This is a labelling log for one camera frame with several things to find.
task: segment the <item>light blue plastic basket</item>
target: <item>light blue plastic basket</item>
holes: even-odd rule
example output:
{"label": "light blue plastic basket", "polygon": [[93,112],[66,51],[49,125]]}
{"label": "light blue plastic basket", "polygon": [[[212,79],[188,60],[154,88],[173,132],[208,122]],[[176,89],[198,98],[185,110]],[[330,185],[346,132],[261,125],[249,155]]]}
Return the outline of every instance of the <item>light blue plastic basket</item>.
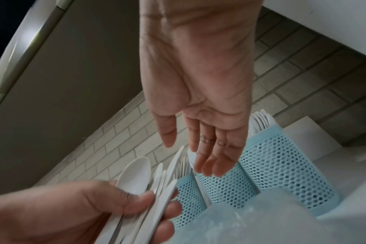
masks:
{"label": "light blue plastic basket", "polygon": [[257,195],[239,163],[220,178],[200,174],[199,179],[212,204],[228,203],[233,207],[242,208],[247,200]]}
{"label": "light blue plastic basket", "polygon": [[338,192],[279,125],[248,139],[239,162],[260,191],[286,189],[314,216],[329,212],[341,202]]}
{"label": "light blue plastic basket", "polygon": [[193,174],[178,179],[177,188],[179,194],[175,200],[181,203],[183,211],[180,216],[171,220],[175,230],[185,226],[207,209]]}

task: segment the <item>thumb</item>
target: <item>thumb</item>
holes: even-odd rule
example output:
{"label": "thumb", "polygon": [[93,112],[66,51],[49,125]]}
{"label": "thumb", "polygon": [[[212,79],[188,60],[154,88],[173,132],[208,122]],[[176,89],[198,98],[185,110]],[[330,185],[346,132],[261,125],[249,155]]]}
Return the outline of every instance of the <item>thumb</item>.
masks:
{"label": "thumb", "polygon": [[176,129],[176,116],[162,116],[152,112],[155,118],[156,127],[158,128],[160,137],[166,148],[170,148],[174,145],[177,129]]}
{"label": "thumb", "polygon": [[95,187],[86,190],[85,195],[98,211],[117,215],[140,213],[151,206],[155,199],[152,191],[133,195],[116,188],[111,182],[97,182]]}

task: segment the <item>human hand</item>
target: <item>human hand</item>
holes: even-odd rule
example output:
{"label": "human hand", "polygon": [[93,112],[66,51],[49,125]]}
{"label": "human hand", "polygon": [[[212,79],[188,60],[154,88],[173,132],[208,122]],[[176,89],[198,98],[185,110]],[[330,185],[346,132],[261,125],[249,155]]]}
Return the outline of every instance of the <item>human hand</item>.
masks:
{"label": "human hand", "polygon": [[[0,244],[92,244],[110,213],[133,215],[154,201],[152,192],[129,195],[116,182],[70,182],[0,196]],[[182,206],[171,202],[150,243],[167,241]]]}
{"label": "human hand", "polygon": [[140,0],[147,105],[166,147],[182,111],[195,171],[222,176],[246,144],[254,30],[262,0]]}

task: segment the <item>utensil holder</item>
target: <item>utensil holder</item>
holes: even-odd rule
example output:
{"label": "utensil holder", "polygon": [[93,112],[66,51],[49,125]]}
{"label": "utensil holder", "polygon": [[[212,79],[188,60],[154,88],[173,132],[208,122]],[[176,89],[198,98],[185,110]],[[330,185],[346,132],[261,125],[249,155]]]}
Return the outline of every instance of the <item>utensil holder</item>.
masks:
{"label": "utensil holder", "polygon": [[185,226],[207,209],[194,174],[191,173],[178,179],[177,189],[179,194],[175,200],[180,201],[183,211],[180,216],[171,220],[175,230]]}
{"label": "utensil holder", "polygon": [[199,174],[199,180],[212,204],[228,203],[233,207],[242,208],[247,200],[257,195],[239,163],[220,178]]}
{"label": "utensil holder", "polygon": [[279,125],[248,139],[239,162],[260,191],[283,188],[314,216],[338,206],[341,198]]}

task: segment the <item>brick tile wall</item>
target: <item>brick tile wall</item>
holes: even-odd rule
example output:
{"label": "brick tile wall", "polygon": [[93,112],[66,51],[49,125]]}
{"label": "brick tile wall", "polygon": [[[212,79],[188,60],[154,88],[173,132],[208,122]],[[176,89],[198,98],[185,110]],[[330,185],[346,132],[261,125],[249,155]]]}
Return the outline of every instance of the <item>brick tile wall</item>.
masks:
{"label": "brick tile wall", "polygon": [[[366,145],[366,57],[263,8],[256,28],[253,107],[285,127],[310,116],[337,141]],[[132,99],[37,185],[117,179],[139,156],[167,168],[188,143],[177,115],[177,144],[165,148],[143,93]]]}

